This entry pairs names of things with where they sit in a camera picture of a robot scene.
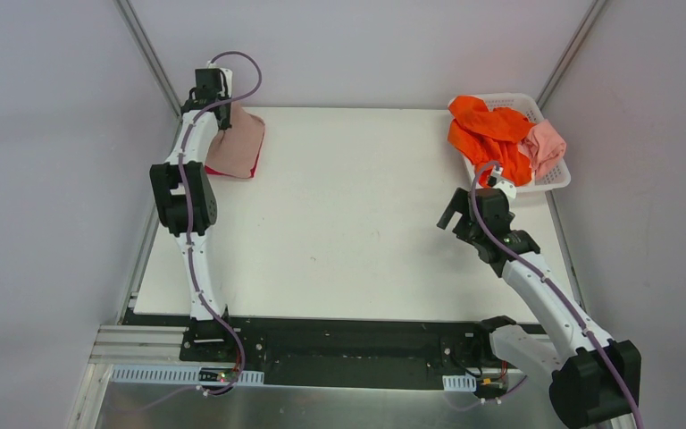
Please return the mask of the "orange t-shirt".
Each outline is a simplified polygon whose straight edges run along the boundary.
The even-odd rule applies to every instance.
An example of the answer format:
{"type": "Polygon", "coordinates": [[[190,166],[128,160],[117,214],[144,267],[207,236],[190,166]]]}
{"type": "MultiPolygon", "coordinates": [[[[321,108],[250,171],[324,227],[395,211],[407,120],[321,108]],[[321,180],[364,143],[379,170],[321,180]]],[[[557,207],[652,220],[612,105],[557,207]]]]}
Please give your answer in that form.
{"type": "Polygon", "coordinates": [[[509,107],[491,110],[483,100],[471,96],[456,97],[448,110],[453,116],[448,143],[470,161],[475,172],[498,161],[503,177],[515,185],[532,180],[530,158],[519,149],[534,126],[525,115],[509,107]]]}

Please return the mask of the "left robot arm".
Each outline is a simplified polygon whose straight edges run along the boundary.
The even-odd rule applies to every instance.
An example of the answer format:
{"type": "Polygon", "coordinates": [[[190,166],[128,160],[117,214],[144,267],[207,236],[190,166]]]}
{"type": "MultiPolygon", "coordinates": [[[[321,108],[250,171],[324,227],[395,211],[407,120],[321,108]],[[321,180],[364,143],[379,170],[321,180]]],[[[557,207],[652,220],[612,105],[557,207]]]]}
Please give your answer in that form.
{"type": "Polygon", "coordinates": [[[213,139],[230,123],[231,78],[230,70],[215,65],[196,70],[175,146],[149,170],[159,222],[175,239],[186,268],[183,361],[222,362],[237,355],[237,338],[226,325],[228,300],[211,261],[218,204],[205,168],[213,139]]]}

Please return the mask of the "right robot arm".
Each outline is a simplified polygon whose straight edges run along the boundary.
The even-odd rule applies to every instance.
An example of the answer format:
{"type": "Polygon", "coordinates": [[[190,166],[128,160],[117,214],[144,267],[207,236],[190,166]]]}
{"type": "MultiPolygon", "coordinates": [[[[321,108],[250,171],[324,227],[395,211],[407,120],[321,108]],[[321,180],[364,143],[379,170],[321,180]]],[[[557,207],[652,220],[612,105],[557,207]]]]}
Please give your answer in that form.
{"type": "Polygon", "coordinates": [[[458,188],[438,220],[471,245],[523,300],[548,336],[533,339],[508,316],[479,323],[472,360],[494,366],[499,360],[521,370],[544,388],[559,420],[584,428],[624,415],[643,427],[639,416],[641,354],[631,341],[616,341],[556,285],[540,246],[514,230],[509,198],[501,189],[458,188]]]}

